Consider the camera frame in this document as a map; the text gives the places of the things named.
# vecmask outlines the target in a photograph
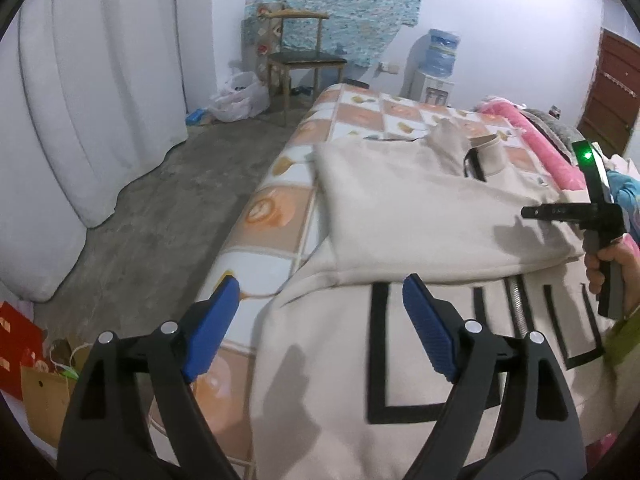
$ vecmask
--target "beige jacket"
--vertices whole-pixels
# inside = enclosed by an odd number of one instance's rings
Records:
[[[520,174],[499,139],[476,141],[487,183],[463,176],[470,144],[448,121],[414,142],[317,147],[330,235],[268,309],[251,398],[260,480],[404,476],[450,391],[402,305],[412,272],[494,333],[544,333],[585,443],[612,430],[610,322],[584,286],[581,241],[565,224],[521,220],[558,193]],[[494,394],[468,463],[491,440]]]

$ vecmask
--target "wooden chair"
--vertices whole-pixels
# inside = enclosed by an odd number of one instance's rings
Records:
[[[284,92],[284,125],[287,125],[287,112],[289,111],[289,71],[299,68],[314,69],[314,92],[313,99],[318,97],[318,70],[321,68],[336,67],[338,69],[338,82],[342,81],[342,70],[347,64],[347,60],[327,54],[321,51],[322,43],[322,20],[328,20],[329,15],[325,12],[311,12],[310,10],[294,10],[284,9],[268,12],[264,15],[269,20],[270,34],[273,34],[271,20],[282,20],[280,27],[280,51],[271,53],[272,41],[269,41],[269,49],[267,51],[267,86],[271,92],[271,70],[273,66],[280,69],[280,80],[282,82],[282,91]],[[315,50],[283,50],[282,40],[284,38],[284,22],[285,20],[311,18],[318,20],[318,33],[316,35]]]

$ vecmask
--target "pink blanket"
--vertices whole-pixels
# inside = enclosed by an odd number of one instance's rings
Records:
[[[506,118],[515,128],[521,128],[522,139],[538,156],[540,162],[551,174],[560,189],[572,191],[587,189],[582,172],[564,160],[548,140],[513,104],[506,100],[494,99],[482,103],[478,107],[478,111],[483,114],[500,115]]]

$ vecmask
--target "brown door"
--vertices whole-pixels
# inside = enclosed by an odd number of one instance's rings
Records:
[[[622,155],[640,108],[640,47],[604,30],[596,78],[578,124],[607,156]]]

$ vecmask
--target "power outlet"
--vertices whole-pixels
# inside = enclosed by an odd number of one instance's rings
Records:
[[[380,72],[387,72],[389,74],[400,73],[400,65],[397,63],[389,63],[388,61],[380,61],[378,69]]]

